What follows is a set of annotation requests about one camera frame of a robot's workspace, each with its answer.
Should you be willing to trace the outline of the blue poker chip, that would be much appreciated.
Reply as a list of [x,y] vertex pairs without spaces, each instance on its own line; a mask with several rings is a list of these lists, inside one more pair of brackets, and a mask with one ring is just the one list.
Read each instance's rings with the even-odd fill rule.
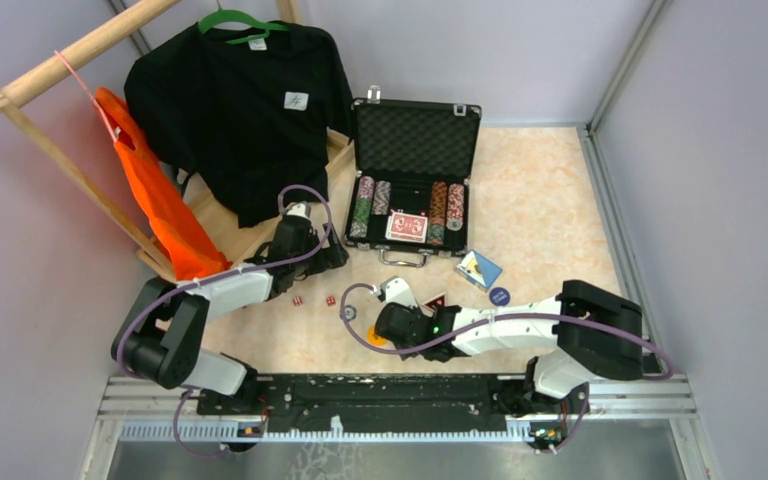
[[341,319],[345,322],[351,322],[357,318],[357,309],[353,305],[344,305],[341,308]]

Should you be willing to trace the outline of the black aluminium poker case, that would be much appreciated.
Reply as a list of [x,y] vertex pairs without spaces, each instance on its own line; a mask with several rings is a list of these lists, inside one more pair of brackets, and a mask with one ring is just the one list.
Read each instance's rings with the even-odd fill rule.
[[[385,265],[397,266],[395,253],[414,254],[414,267],[433,256],[462,257],[468,252],[471,220],[470,187],[483,109],[470,103],[384,99],[373,86],[351,104],[355,180],[348,206],[344,241],[350,247],[378,253]],[[387,215],[370,215],[365,237],[349,236],[359,179],[370,176],[392,184]],[[446,227],[444,243],[412,243],[385,238],[388,217],[394,212],[429,219],[431,188],[442,181],[465,187],[464,225]]]

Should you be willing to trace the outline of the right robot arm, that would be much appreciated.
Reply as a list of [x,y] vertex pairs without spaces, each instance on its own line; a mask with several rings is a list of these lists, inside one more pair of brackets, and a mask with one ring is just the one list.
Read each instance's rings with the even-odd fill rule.
[[402,359],[445,363],[501,350],[545,349],[527,362],[519,383],[497,392],[498,408],[507,415],[563,413],[568,395],[585,383],[643,376],[641,308],[582,280],[567,280],[559,294],[524,306],[451,305],[432,314],[400,277],[373,291],[383,304],[373,331]]

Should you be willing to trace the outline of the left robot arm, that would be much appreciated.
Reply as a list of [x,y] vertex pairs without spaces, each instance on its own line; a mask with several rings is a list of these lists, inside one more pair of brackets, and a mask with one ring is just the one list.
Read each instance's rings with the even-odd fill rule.
[[193,281],[189,290],[160,277],[147,281],[114,337],[112,359],[124,373],[167,390],[199,391],[202,415],[265,409],[257,370],[204,348],[204,332],[218,317],[268,302],[297,281],[345,266],[348,251],[331,225],[323,229],[318,233],[306,216],[287,214],[272,240],[236,269]]

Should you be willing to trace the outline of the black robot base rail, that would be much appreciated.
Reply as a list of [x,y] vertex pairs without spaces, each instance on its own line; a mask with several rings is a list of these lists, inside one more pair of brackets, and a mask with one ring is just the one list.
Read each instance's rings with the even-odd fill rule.
[[584,391],[555,399],[523,375],[262,374],[240,394],[199,394],[196,411],[265,418],[270,433],[325,432],[333,418],[347,433],[501,433],[510,419],[580,412]]

